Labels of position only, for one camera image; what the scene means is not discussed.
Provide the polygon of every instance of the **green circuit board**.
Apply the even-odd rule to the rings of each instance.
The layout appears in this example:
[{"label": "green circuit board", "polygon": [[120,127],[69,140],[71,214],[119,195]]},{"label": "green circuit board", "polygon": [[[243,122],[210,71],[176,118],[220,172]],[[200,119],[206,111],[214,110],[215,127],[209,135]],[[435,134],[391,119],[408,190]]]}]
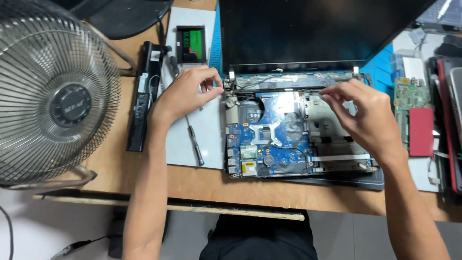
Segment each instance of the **green circuit board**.
[{"label": "green circuit board", "polygon": [[431,107],[430,88],[421,79],[396,78],[393,99],[395,119],[401,132],[403,146],[409,149],[409,109]]}]

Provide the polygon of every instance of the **hand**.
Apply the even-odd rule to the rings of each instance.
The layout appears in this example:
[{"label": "hand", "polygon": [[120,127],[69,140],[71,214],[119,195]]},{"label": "hand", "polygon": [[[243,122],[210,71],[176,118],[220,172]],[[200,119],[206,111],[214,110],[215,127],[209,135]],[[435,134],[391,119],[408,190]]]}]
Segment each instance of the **hand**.
[{"label": "hand", "polygon": [[186,68],[160,95],[151,112],[154,125],[170,126],[175,120],[205,105],[223,93],[223,83],[215,68],[207,65]]},{"label": "hand", "polygon": [[[407,159],[387,94],[358,80],[329,86],[319,94],[334,111],[343,129],[379,163]],[[342,105],[350,100],[358,108],[355,116]]]}]

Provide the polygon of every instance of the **floor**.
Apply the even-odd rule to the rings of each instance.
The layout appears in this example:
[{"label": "floor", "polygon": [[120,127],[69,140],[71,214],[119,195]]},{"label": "floor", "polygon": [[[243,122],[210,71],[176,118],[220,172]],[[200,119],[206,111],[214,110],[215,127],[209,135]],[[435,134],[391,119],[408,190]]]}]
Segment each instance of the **floor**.
[{"label": "floor", "polygon": [[[33,192],[0,190],[0,205],[13,221],[15,260],[49,260],[67,245],[106,234],[109,206],[32,200]],[[385,217],[308,211],[320,260],[394,260]],[[162,260],[197,259],[216,214],[174,211],[161,249]],[[452,259],[462,259],[462,223],[437,226]],[[65,260],[107,260],[108,241],[100,240]],[[9,253],[8,227],[0,214],[0,259]]]}]

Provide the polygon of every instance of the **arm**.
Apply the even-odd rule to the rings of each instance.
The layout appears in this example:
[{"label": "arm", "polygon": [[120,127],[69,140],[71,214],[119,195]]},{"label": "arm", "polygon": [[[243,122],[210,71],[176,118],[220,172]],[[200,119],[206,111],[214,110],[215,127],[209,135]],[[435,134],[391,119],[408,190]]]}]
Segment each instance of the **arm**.
[{"label": "arm", "polygon": [[[199,84],[202,93],[198,92]],[[207,65],[184,69],[151,109],[144,161],[125,221],[124,260],[159,259],[167,213],[165,140],[168,129],[176,119],[222,92],[223,83],[216,69]]]},{"label": "arm", "polygon": [[[448,250],[417,190],[390,98],[357,80],[319,92],[351,137],[374,156],[385,175],[388,234],[397,259],[448,260]],[[353,100],[355,116],[342,105]]]}]

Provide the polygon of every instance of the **forearm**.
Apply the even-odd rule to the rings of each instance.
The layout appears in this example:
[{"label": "forearm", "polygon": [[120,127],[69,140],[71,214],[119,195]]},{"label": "forearm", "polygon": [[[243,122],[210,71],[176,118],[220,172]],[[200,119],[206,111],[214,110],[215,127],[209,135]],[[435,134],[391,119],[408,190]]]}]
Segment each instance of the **forearm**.
[{"label": "forearm", "polygon": [[414,184],[407,154],[383,162],[390,242],[398,259],[450,259],[446,246]]},{"label": "forearm", "polygon": [[130,198],[124,230],[125,260],[158,259],[167,211],[165,140],[168,128],[151,130],[142,169]]}]

